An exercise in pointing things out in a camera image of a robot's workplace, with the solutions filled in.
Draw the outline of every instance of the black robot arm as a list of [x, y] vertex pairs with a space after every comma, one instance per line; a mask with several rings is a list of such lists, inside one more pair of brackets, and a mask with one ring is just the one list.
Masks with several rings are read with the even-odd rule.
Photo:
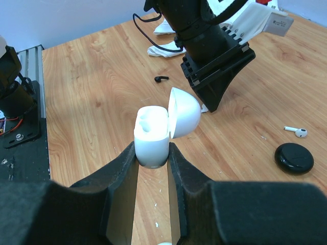
[[0, 111], [9, 119], [0, 137], [6, 149], [37, 139], [41, 134], [39, 84], [20, 71], [16, 50], [0, 36]]
[[235, 0], [216, 16], [207, 0], [146, 0], [144, 10], [162, 13], [176, 32], [177, 47], [185, 47], [181, 68], [190, 86], [210, 112], [236, 74], [255, 58], [249, 44], [240, 45], [219, 23], [233, 16], [247, 0]]

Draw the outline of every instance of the white earbud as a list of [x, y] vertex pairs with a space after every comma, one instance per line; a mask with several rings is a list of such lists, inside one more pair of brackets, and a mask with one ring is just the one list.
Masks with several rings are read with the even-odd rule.
[[284, 130], [295, 132], [296, 137], [304, 138], [308, 135], [308, 132], [306, 129], [297, 129], [292, 127], [284, 127]]

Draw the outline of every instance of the white wall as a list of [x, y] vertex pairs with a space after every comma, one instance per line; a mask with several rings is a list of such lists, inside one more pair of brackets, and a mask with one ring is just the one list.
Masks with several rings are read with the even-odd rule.
[[144, 15], [145, 0], [0, 0], [0, 35], [16, 51], [44, 48]]
[[291, 13], [327, 27], [327, 0], [278, 0], [278, 5]]

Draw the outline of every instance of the black mounting plate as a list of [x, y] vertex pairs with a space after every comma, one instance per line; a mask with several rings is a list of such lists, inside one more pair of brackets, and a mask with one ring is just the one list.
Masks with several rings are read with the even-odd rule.
[[[37, 139], [41, 136], [40, 130], [40, 86], [37, 81], [32, 81], [32, 85], [35, 89], [35, 94], [31, 95], [33, 99], [36, 101], [33, 108], [24, 115], [24, 119], [19, 126], [13, 132], [4, 135], [4, 142], [3, 146], [6, 149], [12, 148], [19, 144], [28, 142], [30, 140]], [[6, 121], [6, 131], [13, 129], [19, 120], [14, 121]], [[23, 139], [21, 141], [16, 140], [16, 135], [21, 134], [23, 135]]]

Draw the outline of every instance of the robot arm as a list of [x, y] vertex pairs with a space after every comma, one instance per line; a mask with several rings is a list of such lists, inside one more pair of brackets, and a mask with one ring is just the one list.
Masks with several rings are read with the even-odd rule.
[[0, 135], [7, 149], [40, 136], [39, 84], [23, 77], [20, 71], [16, 50], [0, 36], [0, 111], [13, 119], [6, 121], [5, 132]]
[[176, 46], [185, 47], [181, 68], [191, 88], [210, 112], [218, 108], [237, 73], [255, 58], [247, 41], [262, 31], [283, 36], [293, 22], [293, 19], [285, 18], [286, 13], [252, 3], [229, 29], [219, 27], [246, 2], [235, 0], [218, 16], [213, 14], [207, 0], [145, 2], [144, 10], [153, 8], [162, 14], [176, 32]]

